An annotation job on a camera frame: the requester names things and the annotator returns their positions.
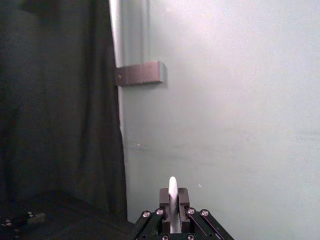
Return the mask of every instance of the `painted wall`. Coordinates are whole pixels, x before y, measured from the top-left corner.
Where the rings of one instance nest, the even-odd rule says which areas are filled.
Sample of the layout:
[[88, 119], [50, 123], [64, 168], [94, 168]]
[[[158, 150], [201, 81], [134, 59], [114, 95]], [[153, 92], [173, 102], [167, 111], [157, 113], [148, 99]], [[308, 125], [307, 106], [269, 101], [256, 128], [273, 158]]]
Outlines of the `painted wall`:
[[318, 239], [319, 1], [196, 2], [122, 2], [123, 65], [168, 72], [122, 89], [128, 219], [176, 176], [236, 240]]

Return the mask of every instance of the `white stick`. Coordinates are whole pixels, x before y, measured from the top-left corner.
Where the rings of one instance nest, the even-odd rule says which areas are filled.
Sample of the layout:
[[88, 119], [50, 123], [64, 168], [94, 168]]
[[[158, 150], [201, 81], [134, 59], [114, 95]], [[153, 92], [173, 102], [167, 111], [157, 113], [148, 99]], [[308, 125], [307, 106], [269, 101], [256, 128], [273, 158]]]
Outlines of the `white stick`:
[[180, 234], [181, 224], [179, 216], [179, 199], [178, 199], [178, 185], [174, 176], [169, 180], [169, 202], [170, 202], [170, 233]]

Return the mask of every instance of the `gray metal bracket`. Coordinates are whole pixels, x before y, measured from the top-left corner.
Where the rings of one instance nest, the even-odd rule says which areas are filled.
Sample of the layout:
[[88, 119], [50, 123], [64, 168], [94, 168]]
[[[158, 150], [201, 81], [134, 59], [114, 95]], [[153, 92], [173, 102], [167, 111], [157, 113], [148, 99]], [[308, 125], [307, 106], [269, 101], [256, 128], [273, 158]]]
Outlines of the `gray metal bracket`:
[[163, 83], [166, 77], [166, 66], [160, 61], [117, 67], [115, 85], [130, 86], [149, 83]]

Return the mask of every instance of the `bolt head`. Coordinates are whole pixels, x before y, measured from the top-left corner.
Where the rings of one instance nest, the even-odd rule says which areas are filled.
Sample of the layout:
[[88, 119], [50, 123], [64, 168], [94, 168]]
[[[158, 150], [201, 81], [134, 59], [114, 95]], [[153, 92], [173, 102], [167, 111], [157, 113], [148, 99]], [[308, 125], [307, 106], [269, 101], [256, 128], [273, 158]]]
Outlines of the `bolt head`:
[[150, 216], [150, 212], [149, 212], [149, 211], [144, 211], [143, 214], [142, 214], [142, 216], [143, 216], [144, 218], [148, 218], [148, 217]]
[[209, 211], [208, 210], [202, 210], [201, 211], [201, 215], [202, 216], [208, 216], [209, 215]]
[[188, 209], [188, 214], [194, 214], [196, 210], [194, 208], [189, 208]]
[[188, 235], [188, 240], [195, 240], [195, 235], [189, 234]]
[[169, 240], [169, 236], [168, 235], [163, 235], [162, 236], [162, 240]]
[[157, 215], [162, 215], [162, 214], [164, 214], [164, 210], [161, 209], [161, 208], [158, 208], [158, 209], [156, 210], [156, 214], [157, 214]]

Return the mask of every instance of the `black curtain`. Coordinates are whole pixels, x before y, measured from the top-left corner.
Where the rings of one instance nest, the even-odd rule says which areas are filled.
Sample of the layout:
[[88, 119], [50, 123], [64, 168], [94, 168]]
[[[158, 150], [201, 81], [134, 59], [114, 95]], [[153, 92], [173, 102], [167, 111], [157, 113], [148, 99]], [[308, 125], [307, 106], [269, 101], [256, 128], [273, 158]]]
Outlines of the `black curtain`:
[[1, 12], [2, 189], [10, 201], [64, 191], [126, 218], [108, 1], [7, 0]]

